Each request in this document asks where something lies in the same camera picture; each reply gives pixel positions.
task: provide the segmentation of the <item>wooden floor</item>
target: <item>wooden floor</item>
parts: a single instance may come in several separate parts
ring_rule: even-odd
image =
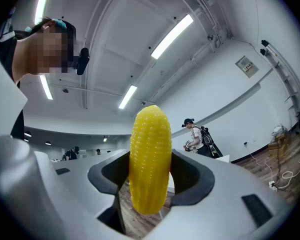
[[[280,182],[278,187],[285,186],[288,183],[288,179],[282,179],[282,173],[286,171],[291,171],[296,174],[300,170],[300,164],[298,159],[300,159],[300,136],[296,135],[294,132],[290,134],[290,144],[284,155],[279,157],[281,170],[280,170]],[[261,151],[260,153],[254,155],[258,163],[263,165],[264,161],[272,169],[273,180],[277,180],[278,172],[278,159],[277,155],[269,155],[268,149]],[[271,181],[271,171],[268,167],[260,167],[256,164],[256,161],[252,157],[248,157],[242,160],[236,165],[242,166],[249,170],[251,173],[260,178],[267,186],[269,181]],[[300,173],[298,176],[292,178],[289,187],[285,191],[278,190],[277,193],[281,195],[289,203],[294,203],[298,200],[300,196]],[[169,204],[173,193],[167,195],[166,202],[163,207],[164,213],[169,212]],[[129,180],[127,179],[123,184],[121,190],[119,191],[119,198],[121,204],[121,212],[124,220],[124,225],[126,229],[126,235],[134,239],[142,239],[145,237],[158,223],[161,221],[159,213],[153,215],[142,215],[134,210],[131,202],[131,194],[129,188]]]

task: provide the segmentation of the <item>person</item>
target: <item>person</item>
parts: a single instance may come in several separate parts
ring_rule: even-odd
[[[76,28],[65,20],[43,18],[26,31],[14,31],[13,8],[0,28],[0,62],[20,88],[26,75],[40,75],[60,70],[66,73],[74,61]],[[24,139],[24,115],[19,114],[11,136]]]
[[[77,159],[77,155],[79,154],[79,147],[75,146],[72,149],[68,150],[65,153],[66,160],[75,160]]]
[[[184,120],[184,124],[182,125],[187,129],[191,130],[191,137],[193,141],[188,141],[186,143],[187,148],[193,150],[195,153],[199,155],[209,157],[209,148],[203,144],[203,137],[201,134],[201,130],[198,126],[196,126],[192,119],[187,118]]]

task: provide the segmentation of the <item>black cap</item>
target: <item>black cap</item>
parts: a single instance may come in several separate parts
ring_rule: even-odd
[[[181,127],[186,127],[186,125],[188,124],[188,123],[192,123],[193,124],[193,122],[194,122],[194,119],[193,118],[187,118],[187,119],[184,119],[184,123],[183,123],[183,125],[181,125]]]

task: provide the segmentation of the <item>yellow corn cob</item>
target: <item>yellow corn cob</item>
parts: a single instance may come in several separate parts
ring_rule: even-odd
[[[134,122],[129,162],[131,200],[141,214],[155,214],[165,203],[171,148],[168,117],[156,105],[145,107]]]

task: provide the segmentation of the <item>white shirt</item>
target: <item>white shirt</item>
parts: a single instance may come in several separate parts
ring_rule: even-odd
[[[194,126],[191,129],[191,137],[193,138],[193,140],[195,140],[195,137],[199,137],[200,140],[199,144],[194,145],[193,147],[195,147],[196,149],[200,149],[204,146],[202,143],[203,138],[202,138],[201,130],[197,126]]]

